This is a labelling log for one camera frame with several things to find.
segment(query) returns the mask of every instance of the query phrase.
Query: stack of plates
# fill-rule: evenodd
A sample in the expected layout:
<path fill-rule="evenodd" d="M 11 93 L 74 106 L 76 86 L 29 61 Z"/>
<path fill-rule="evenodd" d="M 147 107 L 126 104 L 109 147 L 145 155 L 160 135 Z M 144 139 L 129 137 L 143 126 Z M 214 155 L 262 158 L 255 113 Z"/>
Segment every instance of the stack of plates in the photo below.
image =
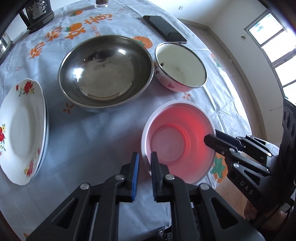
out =
<path fill-rule="evenodd" d="M 18 185 L 27 184 L 40 169 L 49 136 L 46 99 L 37 81 L 14 85 L 0 108 L 0 166 Z"/>

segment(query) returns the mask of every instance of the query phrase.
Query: tiled floor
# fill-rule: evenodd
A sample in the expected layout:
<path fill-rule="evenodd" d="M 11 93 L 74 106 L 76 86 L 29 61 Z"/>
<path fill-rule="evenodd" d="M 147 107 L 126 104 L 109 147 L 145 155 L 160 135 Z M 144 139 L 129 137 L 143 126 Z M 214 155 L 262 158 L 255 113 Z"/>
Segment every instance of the tiled floor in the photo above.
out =
<path fill-rule="evenodd" d="M 252 134 L 259 138 L 263 138 L 262 131 L 259 126 L 259 117 L 255 109 L 255 104 L 251 97 L 247 86 L 241 77 L 237 67 L 232 62 L 230 56 L 219 44 L 219 42 L 203 28 L 198 28 L 191 25 L 186 25 L 194 32 L 203 43 L 211 50 L 215 57 L 220 62 L 221 66 L 229 76 L 242 104 L 246 110 L 247 117 L 251 126 Z M 238 190 L 238 188 L 226 177 L 216 188 L 216 191 L 241 215 L 244 217 L 244 208 L 247 198 Z"/>
<path fill-rule="evenodd" d="M 201 41 L 203 41 L 203 43 L 218 59 L 239 94 L 244 109 L 246 110 L 253 136 L 263 138 L 263 134 L 259 126 L 259 117 L 255 108 L 255 103 L 253 102 L 251 94 L 230 56 L 206 29 L 191 25 L 186 26 L 192 32 L 194 32 L 201 39 Z"/>

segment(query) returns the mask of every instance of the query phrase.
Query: black phone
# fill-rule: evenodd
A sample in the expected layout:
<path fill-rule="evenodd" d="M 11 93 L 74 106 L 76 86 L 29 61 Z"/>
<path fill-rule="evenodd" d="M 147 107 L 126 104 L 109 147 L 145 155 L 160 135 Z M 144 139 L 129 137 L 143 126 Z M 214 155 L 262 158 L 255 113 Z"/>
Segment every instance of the black phone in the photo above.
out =
<path fill-rule="evenodd" d="M 164 37 L 168 42 L 178 42 L 185 44 L 187 40 L 164 18 L 161 16 L 148 16 L 145 15 L 143 18 L 153 27 L 157 32 Z"/>

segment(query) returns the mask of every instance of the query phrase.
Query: table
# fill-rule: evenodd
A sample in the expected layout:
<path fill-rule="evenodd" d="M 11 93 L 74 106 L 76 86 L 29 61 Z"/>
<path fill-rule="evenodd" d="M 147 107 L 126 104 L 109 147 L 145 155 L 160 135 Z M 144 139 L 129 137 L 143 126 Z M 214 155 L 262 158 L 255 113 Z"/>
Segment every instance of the table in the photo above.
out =
<path fill-rule="evenodd" d="M 139 99 L 112 112 L 85 112 L 70 103 L 59 89 L 57 73 L 78 43 L 104 34 L 136 37 L 155 59 L 155 48 L 164 40 L 143 15 L 160 15 L 183 34 L 186 46 L 207 69 L 206 85 L 174 93 L 153 78 Z M 104 182 L 130 161 L 133 151 L 140 153 L 145 122 L 163 103 L 191 101 L 205 110 L 216 129 L 232 136 L 251 134 L 238 94 L 209 49 L 179 20 L 146 0 L 110 0 L 109 7 L 101 9 L 93 7 L 93 0 L 77 2 L 55 11 L 54 20 L 41 30 L 31 35 L 23 32 L 14 44 L 0 66 L 1 102 L 15 83 L 37 80 L 47 98 L 50 119 L 46 158 L 39 173 L 27 185 L 18 186 L 0 170 L 0 210 L 21 240 L 81 183 Z M 209 172 L 201 182 L 215 188 L 225 173 Z M 164 225 L 170 225 L 169 204 L 153 201 L 151 177 L 141 161 L 136 201 L 120 205 L 119 240 L 143 240 Z"/>

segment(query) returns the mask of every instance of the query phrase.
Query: stainless steel bowl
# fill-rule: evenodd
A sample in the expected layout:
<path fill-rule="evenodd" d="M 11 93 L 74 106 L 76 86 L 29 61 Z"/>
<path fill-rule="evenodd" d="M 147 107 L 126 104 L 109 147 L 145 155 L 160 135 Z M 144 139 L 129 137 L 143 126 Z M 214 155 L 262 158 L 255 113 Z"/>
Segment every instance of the stainless steel bowl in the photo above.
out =
<path fill-rule="evenodd" d="M 68 100 L 91 112 L 139 96 L 153 77 L 149 52 L 137 41 L 103 35 L 82 42 L 64 58 L 59 86 Z"/>

